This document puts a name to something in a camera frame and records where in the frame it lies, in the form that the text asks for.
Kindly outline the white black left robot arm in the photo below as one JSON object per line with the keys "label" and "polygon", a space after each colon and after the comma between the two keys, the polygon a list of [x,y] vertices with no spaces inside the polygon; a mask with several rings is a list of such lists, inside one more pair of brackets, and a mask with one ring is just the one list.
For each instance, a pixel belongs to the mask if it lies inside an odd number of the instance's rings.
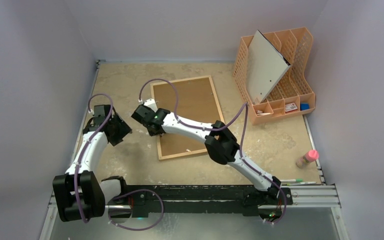
{"label": "white black left robot arm", "polygon": [[107,145],[120,144],[132,129],[110,104],[95,105],[93,112],[82,131],[80,150],[72,164],[52,181],[58,214],[63,222],[88,222],[103,216],[111,200],[122,205],[129,199],[122,176],[98,181],[94,170]]}

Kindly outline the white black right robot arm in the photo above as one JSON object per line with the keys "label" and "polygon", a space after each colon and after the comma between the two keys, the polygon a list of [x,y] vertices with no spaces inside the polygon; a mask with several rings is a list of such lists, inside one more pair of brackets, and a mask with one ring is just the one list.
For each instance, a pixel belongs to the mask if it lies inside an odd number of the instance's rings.
{"label": "white black right robot arm", "polygon": [[211,160],[241,173],[261,192],[264,202],[272,204],[280,197],[286,197],[281,189],[281,181],[260,168],[243,152],[242,145],[238,144],[237,138],[222,121],[198,122],[180,117],[167,109],[154,110],[145,104],[140,104],[131,117],[144,126],[150,136],[176,134],[203,143]]}

